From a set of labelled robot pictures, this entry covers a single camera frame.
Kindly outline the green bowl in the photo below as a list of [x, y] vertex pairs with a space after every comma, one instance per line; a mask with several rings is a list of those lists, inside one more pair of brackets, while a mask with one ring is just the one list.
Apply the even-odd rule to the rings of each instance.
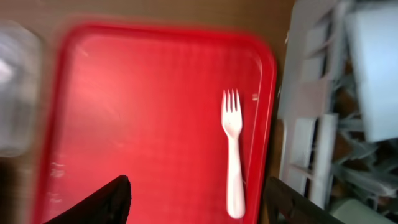
[[347, 198], [331, 206], [330, 215], [345, 224], [395, 224], [359, 200]]

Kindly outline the white plastic fork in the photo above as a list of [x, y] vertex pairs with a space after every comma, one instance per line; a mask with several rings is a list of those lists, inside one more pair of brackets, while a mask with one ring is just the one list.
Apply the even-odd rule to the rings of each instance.
[[221, 126], [228, 139], [226, 209], [231, 218], [239, 219], [244, 216], [246, 206], [239, 152], [239, 137], [243, 128], [243, 118], [237, 90], [223, 92]]

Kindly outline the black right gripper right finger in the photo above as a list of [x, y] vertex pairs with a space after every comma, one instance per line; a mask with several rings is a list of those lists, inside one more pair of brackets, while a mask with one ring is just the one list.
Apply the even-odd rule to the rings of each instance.
[[343, 224], [276, 177], [268, 177], [265, 186], [268, 221], [278, 223], [281, 214], [286, 223]]

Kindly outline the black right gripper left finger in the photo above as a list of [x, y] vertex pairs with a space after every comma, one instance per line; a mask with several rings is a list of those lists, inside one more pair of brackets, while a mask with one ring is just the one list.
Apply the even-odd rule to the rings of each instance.
[[126, 224], [131, 183], [120, 175], [46, 224]]

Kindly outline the light blue bowl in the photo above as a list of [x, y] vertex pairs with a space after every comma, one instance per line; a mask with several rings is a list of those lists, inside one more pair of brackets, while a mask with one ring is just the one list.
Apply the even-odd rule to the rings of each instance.
[[397, 137], [397, 5], [346, 16], [354, 77], [368, 142]]

